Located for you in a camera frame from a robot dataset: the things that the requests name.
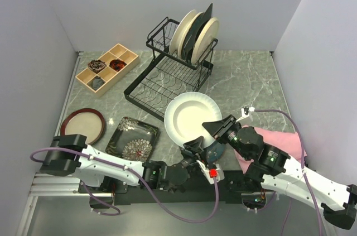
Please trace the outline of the white fluted plate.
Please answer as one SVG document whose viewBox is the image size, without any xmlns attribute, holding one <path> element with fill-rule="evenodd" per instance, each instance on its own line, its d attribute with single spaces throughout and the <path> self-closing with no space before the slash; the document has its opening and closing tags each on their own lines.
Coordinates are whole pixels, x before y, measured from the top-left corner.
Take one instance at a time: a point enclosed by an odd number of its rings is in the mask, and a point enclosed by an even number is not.
<svg viewBox="0 0 357 236">
<path fill-rule="evenodd" d="M 170 139 L 179 147 L 183 148 L 184 143 L 202 136 L 203 148 L 207 148 L 215 140 L 202 124 L 221 119 L 220 108 L 212 98 L 191 91 L 180 94 L 169 103 L 164 114 L 164 125 Z"/>
</svg>

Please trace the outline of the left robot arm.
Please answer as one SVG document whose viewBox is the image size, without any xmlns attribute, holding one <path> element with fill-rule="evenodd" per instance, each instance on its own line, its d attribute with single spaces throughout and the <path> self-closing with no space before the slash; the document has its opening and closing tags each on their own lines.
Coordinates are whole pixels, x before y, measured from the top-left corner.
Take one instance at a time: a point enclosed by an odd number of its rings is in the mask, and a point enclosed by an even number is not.
<svg viewBox="0 0 357 236">
<path fill-rule="evenodd" d="M 111 187 L 111 178 L 128 186 L 148 184 L 151 189 L 175 191 L 183 189 L 184 183 L 193 173 L 198 172 L 214 184 L 224 179 L 220 166 L 200 160 L 200 149 L 184 151 L 179 163 L 168 166 L 163 161 L 131 161 L 100 152 L 85 143 L 86 136 L 72 134 L 54 137 L 40 172 L 52 176 L 72 175 L 98 192 L 106 192 Z"/>
</svg>

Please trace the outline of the round red rimmed plate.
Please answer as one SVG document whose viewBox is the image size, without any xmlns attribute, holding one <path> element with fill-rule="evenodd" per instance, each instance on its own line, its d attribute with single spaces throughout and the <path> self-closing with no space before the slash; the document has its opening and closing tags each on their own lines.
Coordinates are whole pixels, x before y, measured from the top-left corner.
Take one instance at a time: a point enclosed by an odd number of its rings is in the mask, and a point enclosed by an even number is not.
<svg viewBox="0 0 357 236">
<path fill-rule="evenodd" d="M 96 144 L 104 135 L 106 122 L 103 115 L 93 108 L 82 108 L 72 112 L 61 124 L 60 135 L 80 134 L 85 143 Z"/>
</svg>

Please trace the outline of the black square floral plate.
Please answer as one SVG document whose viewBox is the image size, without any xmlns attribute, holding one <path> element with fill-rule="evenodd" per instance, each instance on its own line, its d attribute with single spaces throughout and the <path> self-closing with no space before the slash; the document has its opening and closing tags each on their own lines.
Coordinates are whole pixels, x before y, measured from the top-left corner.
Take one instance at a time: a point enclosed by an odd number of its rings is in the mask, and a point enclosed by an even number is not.
<svg viewBox="0 0 357 236">
<path fill-rule="evenodd" d="M 105 152 L 129 161 L 147 162 L 155 149 L 160 129 L 131 117 L 123 117 Z"/>
</svg>

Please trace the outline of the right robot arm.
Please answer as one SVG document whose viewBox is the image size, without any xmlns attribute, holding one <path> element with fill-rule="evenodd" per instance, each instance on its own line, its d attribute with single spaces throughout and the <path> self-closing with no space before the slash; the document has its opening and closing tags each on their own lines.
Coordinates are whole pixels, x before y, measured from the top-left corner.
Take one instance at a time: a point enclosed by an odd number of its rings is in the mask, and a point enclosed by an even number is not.
<svg viewBox="0 0 357 236">
<path fill-rule="evenodd" d="M 287 195 L 322 213 L 330 224 L 351 229 L 356 219 L 356 185 L 343 185 L 302 167 L 280 148 L 266 143 L 251 127 L 242 127 L 235 117 L 202 126 L 218 142 L 230 144 L 250 165 L 245 173 L 249 190 L 260 187 Z"/>
</svg>

